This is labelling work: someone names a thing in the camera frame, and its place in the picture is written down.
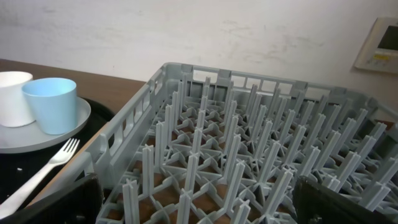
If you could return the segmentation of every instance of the gray plastic dish rack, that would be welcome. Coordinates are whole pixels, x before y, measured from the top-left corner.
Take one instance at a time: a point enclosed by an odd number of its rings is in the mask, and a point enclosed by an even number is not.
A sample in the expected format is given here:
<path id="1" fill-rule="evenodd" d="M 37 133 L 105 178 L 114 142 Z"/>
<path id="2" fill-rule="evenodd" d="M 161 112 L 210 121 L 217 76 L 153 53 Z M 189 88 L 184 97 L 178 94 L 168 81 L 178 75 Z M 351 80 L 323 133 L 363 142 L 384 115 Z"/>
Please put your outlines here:
<path id="1" fill-rule="evenodd" d="M 398 119 L 345 88 L 166 63 L 43 197 L 95 172 L 100 224 L 295 223 L 305 175 L 397 221 L 398 127 L 380 112 Z"/>

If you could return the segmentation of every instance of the light blue cup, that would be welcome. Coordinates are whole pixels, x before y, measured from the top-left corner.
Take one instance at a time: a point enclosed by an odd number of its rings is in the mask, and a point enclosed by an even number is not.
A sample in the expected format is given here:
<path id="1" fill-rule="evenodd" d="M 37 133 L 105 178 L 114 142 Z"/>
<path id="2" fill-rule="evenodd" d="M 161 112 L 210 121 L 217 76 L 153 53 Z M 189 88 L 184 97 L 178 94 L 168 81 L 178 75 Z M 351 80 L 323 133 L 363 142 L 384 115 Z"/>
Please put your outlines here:
<path id="1" fill-rule="evenodd" d="M 76 83 L 66 78 L 43 78 L 22 87 L 40 129 L 64 134 L 77 126 Z"/>

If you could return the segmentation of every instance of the fork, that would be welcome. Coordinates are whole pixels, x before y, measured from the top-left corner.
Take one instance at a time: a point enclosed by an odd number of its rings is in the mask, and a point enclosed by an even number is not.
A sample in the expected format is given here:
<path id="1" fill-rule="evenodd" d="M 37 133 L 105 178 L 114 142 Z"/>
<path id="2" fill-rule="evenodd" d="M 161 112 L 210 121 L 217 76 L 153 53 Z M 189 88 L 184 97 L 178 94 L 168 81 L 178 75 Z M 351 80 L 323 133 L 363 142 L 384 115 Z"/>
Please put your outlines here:
<path id="1" fill-rule="evenodd" d="M 41 170 L 7 198 L 0 205 L 0 219 L 13 214 L 54 167 L 66 164 L 75 153 L 79 142 L 80 140 L 70 138 Z"/>

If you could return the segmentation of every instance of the white plate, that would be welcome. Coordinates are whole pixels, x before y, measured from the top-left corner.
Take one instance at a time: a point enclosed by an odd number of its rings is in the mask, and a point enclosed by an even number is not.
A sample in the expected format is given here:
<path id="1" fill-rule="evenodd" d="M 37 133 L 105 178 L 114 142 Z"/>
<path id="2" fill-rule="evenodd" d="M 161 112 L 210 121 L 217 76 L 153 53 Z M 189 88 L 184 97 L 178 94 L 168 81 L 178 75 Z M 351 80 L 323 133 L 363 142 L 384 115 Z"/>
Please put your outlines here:
<path id="1" fill-rule="evenodd" d="M 18 128 L 0 125 L 0 153 L 13 154 L 31 152 L 58 144 L 79 132 L 87 123 L 91 107 L 87 101 L 77 98 L 78 124 L 69 133 L 49 135 L 43 133 L 37 122 Z"/>

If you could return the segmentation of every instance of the white cup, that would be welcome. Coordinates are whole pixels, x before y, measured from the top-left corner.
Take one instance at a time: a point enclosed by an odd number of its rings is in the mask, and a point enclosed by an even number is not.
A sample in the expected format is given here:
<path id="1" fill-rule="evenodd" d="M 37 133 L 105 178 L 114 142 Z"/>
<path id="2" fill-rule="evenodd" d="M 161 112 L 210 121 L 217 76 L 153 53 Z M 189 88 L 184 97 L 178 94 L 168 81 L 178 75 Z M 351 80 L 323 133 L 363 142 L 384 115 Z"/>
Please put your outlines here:
<path id="1" fill-rule="evenodd" d="M 0 72 L 1 125 L 14 128 L 35 121 L 22 92 L 22 87 L 32 78 L 27 72 Z"/>

